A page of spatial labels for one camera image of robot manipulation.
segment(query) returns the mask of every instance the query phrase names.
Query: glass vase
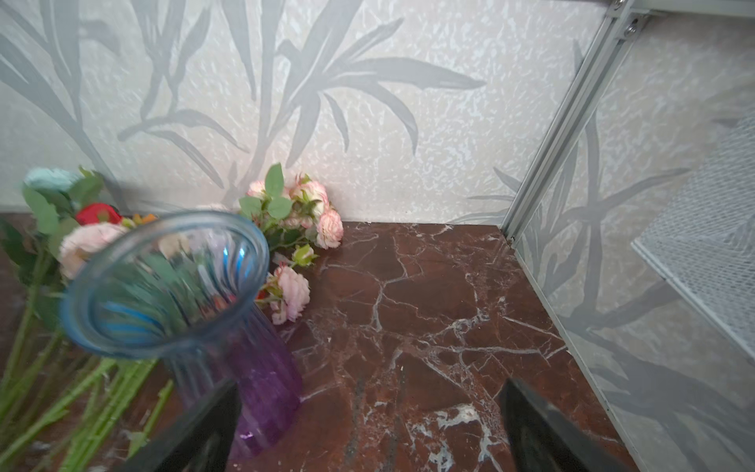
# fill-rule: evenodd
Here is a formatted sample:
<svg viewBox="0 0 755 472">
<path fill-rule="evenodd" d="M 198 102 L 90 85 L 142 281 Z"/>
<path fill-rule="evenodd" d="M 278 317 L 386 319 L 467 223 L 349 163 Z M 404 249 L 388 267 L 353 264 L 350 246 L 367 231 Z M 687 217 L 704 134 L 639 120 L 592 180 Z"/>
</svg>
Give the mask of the glass vase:
<svg viewBox="0 0 755 472">
<path fill-rule="evenodd" d="M 61 305 L 66 333 L 102 356 L 160 357 L 185 405 L 239 384 L 232 458 L 274 444 L 299 406 L 301 376 L 255 304 L 270 263 L 249 220 L 188 211 L 138 227 L 97 253 Z"/>
</svg>

